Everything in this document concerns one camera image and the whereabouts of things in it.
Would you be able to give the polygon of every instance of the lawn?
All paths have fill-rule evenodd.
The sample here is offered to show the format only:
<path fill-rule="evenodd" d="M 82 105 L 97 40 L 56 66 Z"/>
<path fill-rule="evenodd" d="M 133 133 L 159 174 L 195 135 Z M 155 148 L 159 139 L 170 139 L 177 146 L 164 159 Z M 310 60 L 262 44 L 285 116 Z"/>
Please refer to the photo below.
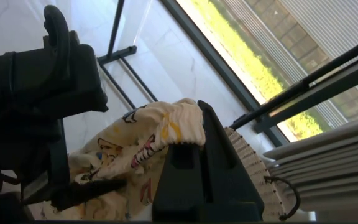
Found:
<path fill-rule="evenodd" d="M 213 4 L 209 0 L 191 0 L 191 3 L 203 17 L 206 27 L 244 73 L 250 76 L 252 84 L 265 99 L 271 99 L 284 90 L 286 86 L 273 74 L 272 69 L 262 62 L 262 56 L 251 49 L 249 45 L 252 43 L 244 41 L 238 31 L 240 29 L 235 27 L 233 22 L 225 19 L 222 10 L 217 9 L 218 2 Z M 286 120 L 285 124 L 299 140 L 323 132 L 316 119 L 307 111 Z"/>

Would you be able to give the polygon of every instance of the marble floor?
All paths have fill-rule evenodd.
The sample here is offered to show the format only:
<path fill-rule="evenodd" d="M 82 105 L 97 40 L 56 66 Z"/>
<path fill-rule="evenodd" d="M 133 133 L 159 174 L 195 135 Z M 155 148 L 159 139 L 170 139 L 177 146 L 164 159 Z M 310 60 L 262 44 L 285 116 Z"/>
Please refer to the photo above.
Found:
<path fill-rule="evenodd" d="M 106 54 L 116 0 L 0 0 L 0 55 L 42 47 L 43 8 L 56 5 L 70 29 L 96 56 Z M 223 126 L 230 125 L 247 110 L 203 57 L 191 39 L 159 0 L 125 2 L 114 50 L 136 45 L 137 53 L 126 59 L 160 101 L 184 97 L 203 100 L 215 110 Z M 136 106 L 151 100 L 121 62 L 106 65 L 114 79 Z M 96 133 L 130 110 L 108 79 L 106 113 L 87 112 L 64 119 L 67 149 L 80 149 Z M 238 131 L 259 154 L 273 149 L 265 134 L 256 134 L 251 123 Z"/>

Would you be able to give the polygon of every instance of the corrugated metal wall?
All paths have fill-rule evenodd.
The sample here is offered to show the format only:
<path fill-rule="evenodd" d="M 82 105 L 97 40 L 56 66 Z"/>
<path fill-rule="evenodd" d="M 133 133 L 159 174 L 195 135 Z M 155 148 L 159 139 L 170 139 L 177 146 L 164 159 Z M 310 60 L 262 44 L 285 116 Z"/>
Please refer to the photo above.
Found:
<path fill-rule="evenodd" d="M 223 0 L 223 2 L 229 6 L 293 82 L 297 82 L 307 76 L 306 71 L 296 62 L 291 53 L 277 40 L 244 0 Z M 316 109 L 334 128 L 347 123 L 346 118 L 338 112 L 337 108 L 329 100 L 317 105 Z"/>
<path fill-rule="evenodd" d="M 358 0 L 280 2 L 329 57 L 336 58 L 358 44 Z"/>

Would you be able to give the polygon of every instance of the garment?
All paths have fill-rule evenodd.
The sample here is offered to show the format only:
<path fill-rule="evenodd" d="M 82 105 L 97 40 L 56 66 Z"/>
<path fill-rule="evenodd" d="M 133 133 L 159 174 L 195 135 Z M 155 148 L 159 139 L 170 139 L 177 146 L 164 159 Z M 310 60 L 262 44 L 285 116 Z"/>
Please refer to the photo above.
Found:
<path fill-rule="evenodd" d="M 129 220 L 152 203 L 169 144 L 205 143 L 203 112 L 191 99 L 156 102 L 125 114 L 68 156 L 71 181 L 126 179 L 121 190 L 42 216 L 59 220 Z"/>

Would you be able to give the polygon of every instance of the woven basket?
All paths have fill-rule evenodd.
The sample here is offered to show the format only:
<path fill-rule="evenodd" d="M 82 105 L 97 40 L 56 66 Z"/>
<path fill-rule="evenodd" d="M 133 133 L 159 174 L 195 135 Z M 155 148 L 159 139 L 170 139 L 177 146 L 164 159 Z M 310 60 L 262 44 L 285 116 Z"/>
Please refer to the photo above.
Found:
<path fill-rule="evenodd" d="M 264 178 L 265 176 L 270 176 L 265 164 L 239 133 L 231 128 L 225 128 L 225 132 L 240 157 L 242 165 L 246 168 L 252 183 L 254 183 L 260 197 L 264 201 L 263 220 L 279 220 L 281 215 L 285 215 L 285 209 L 277 193 L 275 183 L 267 183 Z"/>

